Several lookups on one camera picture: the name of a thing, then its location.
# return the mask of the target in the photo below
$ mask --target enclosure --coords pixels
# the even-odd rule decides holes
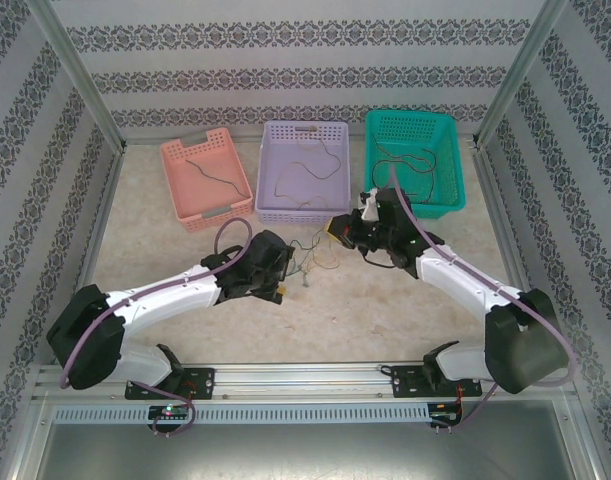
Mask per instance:
[[[374,110],[455,120],[466,202],[423,225],[491,277],[549,295],[573,384],[498,391],[435,436],[427,402],[395,398],[379,370],[480,342],[480,321],[330,242],[286,278],[280,306],[237,299],[137,334],[216,369],[185,438],[153,438],[151,402],[125,400],[124,382],[58,388],[45,336],[77,290],[147,285],[212,253],[216,226],[179,222],[162,143],[226,128],[256,197],[265,125],[345,122],[330,155],[347,151],[338,193],[354,206]],[[300,242],[294,265],[321,228],[246,218]],[[220,241],[244,239],[232,226]],[[0,0],[0,478],[250,472],[611,479],[611,0]]]

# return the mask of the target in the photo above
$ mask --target basket handle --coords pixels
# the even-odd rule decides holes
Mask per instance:
[[[179,139],[183,148],[193,147],[200,143],[205,143],[208,140],[207,131],[190,133]]]

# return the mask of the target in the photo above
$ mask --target striped wall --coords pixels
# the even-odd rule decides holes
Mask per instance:
[[[473,133],[542,0],[58,0],[128,140],[375,108],[452,115]]]
[[[611,0],[567,4],[486,148],[529,280],[580,356],[611,479]]]
[[[0,473],[114,158],[25,4],[0,0]]]

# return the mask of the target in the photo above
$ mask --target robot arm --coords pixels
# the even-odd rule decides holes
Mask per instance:
[[[214,253],[200,265],[144,287],[104,294],[96,285],[89,285],[76,292],[47,333],[47,341],[61,365],[66,364],[83,332],[100,314],[128,298],[138,298],[139,292],[151,293],[126,302],[94,330],[70,370],[72,387],[85,389],[106,379],[133,380],[164,386],[164,390],[173,393],[177,386],[169,384],[170,374],[179,365],[173,353],[164,345],[144,346],[129,339],[179,313],[235,298],[254,296],[280,304],[279,284],[285,279],[294,249],[267,230],[252,239],[245,255],[230,268],[192,280],[200,273],[215,271],[241,249],[235,246]],[[169,283],[176,285],[165,288]]]
[[[425,377],[432,387],[439,389],[446,382],[464,378],[483,379],[519,393],[567,365],[567,354],[552,334],[499,292],[519,299],[555,324],[556,315],[547,295],[537,289],[521,292],[467,264],[495,287],[490,288],[459,268],[452,249],[430,233],[431,240],[441,245],[452,261],[439,255],[407,217],[394,189],[373,189],[362,194],[361,201],[364,208],[334,217],[328,233],[346,248],[356,248],[365,259],[369,252],[387,251],[393,267],[440,288],[484,326],[484,345],[454,341],[424,356]]]

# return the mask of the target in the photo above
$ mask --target pink basket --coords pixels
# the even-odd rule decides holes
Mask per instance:
[[[207,141],[198,145],[184,146],[180,139],[161,145],[176,218],[188,232],[252,212],[252,191],[229,131],[216,128],[205,133]]]

